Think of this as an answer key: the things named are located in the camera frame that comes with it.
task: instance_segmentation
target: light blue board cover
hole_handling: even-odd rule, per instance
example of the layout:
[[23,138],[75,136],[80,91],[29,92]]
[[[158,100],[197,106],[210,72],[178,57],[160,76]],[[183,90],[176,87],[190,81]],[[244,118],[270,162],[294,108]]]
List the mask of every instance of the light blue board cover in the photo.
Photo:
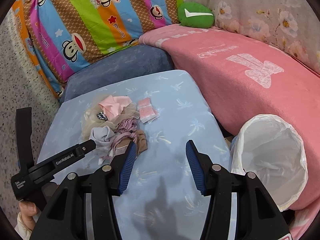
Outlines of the light blue board cover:
[[[127,190],[121,197],[113,197],[123,240],[199,240],[210,197],[203,197],[196,189],[186,158],[186,142],[192,139],[199,152],[228,170],[231,158],[209,106],[185,71],[133,78],[63,103],[44,140],[38,163],[83,141],[79,140],[80,120],[99,94],[129,96],[136,103],[150,97],[161,114],[151,124],[139,124],[146,133],[148,150],[135,161]],[[93,156],[88,153],[57,173],[54,181],[59,184],[70,172],[79,176],[94,172],[99,166]],[[235,194],[232,204],[229,240],[235,235]],[[92,234],[90,223],[88,231]]]

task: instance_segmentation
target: human hand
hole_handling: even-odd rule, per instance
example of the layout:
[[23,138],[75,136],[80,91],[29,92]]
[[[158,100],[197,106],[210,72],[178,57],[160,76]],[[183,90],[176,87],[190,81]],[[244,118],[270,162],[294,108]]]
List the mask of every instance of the human hand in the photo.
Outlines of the human hand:
[[29,201],[20,201],[19,202],[21,219],[28,229],[31,231],[36,225],[36,222],[33,219],[33,216],[38,213],[38,208],[36,204]]

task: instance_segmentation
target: white plastic bag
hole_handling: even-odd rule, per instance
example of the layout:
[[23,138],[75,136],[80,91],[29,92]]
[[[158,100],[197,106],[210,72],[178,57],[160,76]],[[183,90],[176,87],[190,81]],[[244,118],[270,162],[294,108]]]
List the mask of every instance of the white plastic bag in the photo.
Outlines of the white plastic bag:
[[231,172],[256,173],[280,211],[299,198],[307,183],[303,140],[277,115],[259,114],[246,122],[231,146],[231,154]]

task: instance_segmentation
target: white sleeve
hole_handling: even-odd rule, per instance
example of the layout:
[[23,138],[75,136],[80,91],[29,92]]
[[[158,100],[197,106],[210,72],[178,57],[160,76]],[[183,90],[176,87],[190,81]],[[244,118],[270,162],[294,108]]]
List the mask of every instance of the white sleeve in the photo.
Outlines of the white sleeve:
[[17,217],[17,225],[14,229],[18,232],[18,234],[22,237],[23,240],[30,239],[32,231],[29,228],[27,228],[24,222],[22,221],[20,212]]

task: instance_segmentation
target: pink cloth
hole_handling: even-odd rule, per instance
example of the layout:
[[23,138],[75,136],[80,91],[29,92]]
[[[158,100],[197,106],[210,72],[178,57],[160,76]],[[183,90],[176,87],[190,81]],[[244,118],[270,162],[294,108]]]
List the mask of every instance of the pink cloth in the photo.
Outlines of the pink cloth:
[[108,96],[99,103],[99,106],[108,117],[108,120],[112,120],[120,115],[123,109],[130,103],[132,103],[132,101],[129,97]]
[[320,210],[320,198],[309,206],[295,212],[293,223],[290,225],[290,233],[293,240],[298,240],[311,225]]
[[169,25],[143,34],[139,43],[166,50],[175,67],[193,77],[214,116],[232,134],[257,114],[276,114],[290,123],[304,141],[309,175],[290,208],[301,210],[319,201],[320,79],[316,75],[272,46],[216,28]]

